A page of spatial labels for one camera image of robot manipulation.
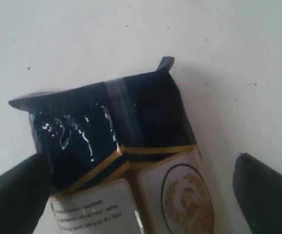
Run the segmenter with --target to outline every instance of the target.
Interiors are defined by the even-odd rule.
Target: white label
[[[136,205],[125,180],[52,200],[62,234],[142,234]]]
[[[139,183],[156,233],[213,233],[213,208],[200,169],[195,148],[141,172]]]

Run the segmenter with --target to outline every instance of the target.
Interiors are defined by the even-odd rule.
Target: background
[[[28,114],[8,100],[153,71],[162,56],[176,58],[213,180],[215,233],[250,233],[232,174],[242,152],[282,173],[278,0],[0,0],[0,174],[35,152]],[[43,233],[59,233],[49,207]]]

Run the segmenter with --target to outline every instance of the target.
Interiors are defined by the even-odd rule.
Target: package
[[[154,72],[10,105],[29,112],[52,166],[50,201],[63,234],[211,234],[214,213],[172,57]]]

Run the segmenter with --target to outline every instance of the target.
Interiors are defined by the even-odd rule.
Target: gold logo
[[[186,166],[186,170],[182,170],[185,174],[177,179],[172,176],[162,190],[167,227],[171,234],[211,234],[214,214],[206,186],[194,168],[182,166]]]

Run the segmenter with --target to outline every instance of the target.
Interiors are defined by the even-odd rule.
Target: black circle outline
[[[164,213],[164,210],[163,210],[162,196],[163,196],[164,185],[165,185],[165,182],[166,182],[166,179],[167,179],[168,174],[169,174],[173,169],[175,169],[176,167],[179,167],[179,166],[189,167],[189,168],[193,169],[193,170],[200,176],[201,180],[203,181],[203,184],[204,184],[204,187],[205,187],[205,189],[206,189],[206,192],[207,192],[207,195],[208,195],[208,198],[209,198],[209,200],[210,200],[211,207],[212,207],[212,211],[213,211],[213,232],[214,232],[215,215],[214,215],[213,204],[212,204],[212,202],[211,202],[208,189],[207,189],[207,187],[206,187],[206,184],[205,184],[205,182],[204,182],[204,180],[203,180],[201,174],[198,172],[198,170],[196,170],[196,169],[195,169],[194,167],[192,167],[191,165],[185,164],[185,163],[179,163],[179,164],[176,164],[176,165],[172,166],[171,168],[169,168],[169,170],[167,171],[166,175],[164,176],[164,179],[163,179],[163,182],[162,182],[162,186],[161,186],[161,213],[162,213],[162,216],[163,216],[163,218],[164,218],[164,222],[165,222],[165,224],[166,224],[166,226],[167,226],[167,229],[169,230],[169,233],[170,233],[170,234],[173,234],[172,231],[170,230],[170,227],[169,227],[168,223],[167,223],[166,216],[165,216],[165,213]]]

